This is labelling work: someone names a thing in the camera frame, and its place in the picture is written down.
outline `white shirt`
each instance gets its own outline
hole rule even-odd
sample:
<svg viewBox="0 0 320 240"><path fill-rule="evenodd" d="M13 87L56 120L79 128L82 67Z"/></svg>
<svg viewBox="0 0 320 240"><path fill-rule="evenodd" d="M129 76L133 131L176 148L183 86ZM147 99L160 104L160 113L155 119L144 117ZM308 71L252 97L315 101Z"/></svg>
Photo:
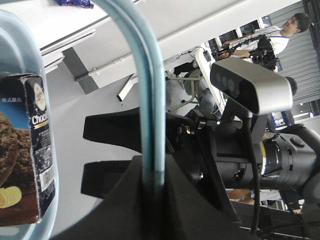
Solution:
<svg viewBox="0 0 320 240"><path fill-rule="evenodd" d="M285 36L281 36L280 34L281 28L277 26L269 26L262 29L256 29L255 33L253 33L251 36L256 37L258 35L265 34L268 38L271 40L273 52L275 55L281 53L287 46L289 42L289 38ZM241 38L240 40L234 41L230 43L230 48L237 45L238 43L241 43L245 40L250 38L250 36L246 36ZM241 47L238 47L236 50L254 50L258 47L258 41L253 41L249 44L243 45Z"/></svg>

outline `black camera equipment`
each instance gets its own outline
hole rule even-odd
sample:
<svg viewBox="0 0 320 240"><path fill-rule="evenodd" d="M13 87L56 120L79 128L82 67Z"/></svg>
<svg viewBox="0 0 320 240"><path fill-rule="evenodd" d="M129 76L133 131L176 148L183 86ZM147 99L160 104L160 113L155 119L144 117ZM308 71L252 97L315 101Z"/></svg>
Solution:
<svg viewBox="0 0 320 240"><path fill-rule="evenodd" d="M266 114L291 107L288 81L235 58L213 64L210 80L229 96L221 119L166 114L159 239L319 239L308 230L319 219L259 206L260 188L283 191L288 206L291 196L320 203L320 136L302 124L266 132ZM136 108L86 117L83 137L141 152L140 129ZM81 192L104 201L53 239L141 239L141 166L140 156L86 164ZM255 189L255 205L231 202L226 188Z"/></svg>
<svg viewBox="0 0 320 240"><path fill-rule="evenodd" d="M255 37L250 37L242 40L233 47L221 50L221 52L228 52L229 56L234 54L235 50L244 45L257 41L257 47L249 52L252 63L260 65L269 70L274 70L277 65L278 57L275 55L270 38L265 34L261 34Z"/></svg>

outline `cookie image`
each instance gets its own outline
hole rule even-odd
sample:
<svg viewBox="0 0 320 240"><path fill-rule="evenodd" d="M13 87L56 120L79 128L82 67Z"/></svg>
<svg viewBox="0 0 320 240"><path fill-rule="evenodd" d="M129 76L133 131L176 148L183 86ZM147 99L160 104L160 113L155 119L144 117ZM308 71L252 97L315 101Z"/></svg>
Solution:
<svg viewBox="0 0 320 240"><path fill-rule="evenodd" d="M17 134L7 116L0 112L0 187L13 171L17 156Z"/></svg>
<svg viewBox="0 0 320 240"><path fill-rule="evenodd" d="M16 186L0 188L0 209L6 209L20 202L22 193Z"/></svg>
<svg viewBox="0 0 320 240"><path fill-rule="evenodd" d="M18 154L15 166L4 187L17 186L21 189L22 194L30 194L36 191L35 175L30 155L30 130L15 129L18 142Z"/></svg>

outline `blue metal bar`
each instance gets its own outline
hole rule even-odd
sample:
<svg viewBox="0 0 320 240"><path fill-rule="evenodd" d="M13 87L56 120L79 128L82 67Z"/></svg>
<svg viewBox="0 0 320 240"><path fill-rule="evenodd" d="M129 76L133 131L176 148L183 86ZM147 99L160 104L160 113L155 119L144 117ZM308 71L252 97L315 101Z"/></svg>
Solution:
<svg viewBox="0 0 320 240"><path fill-rule="evenodd" d="M96 0L127 40L137 69L140 94L142 184L145 226L160 229L165 179L165 76L163 59L151 27L130 0Z"/></svg>

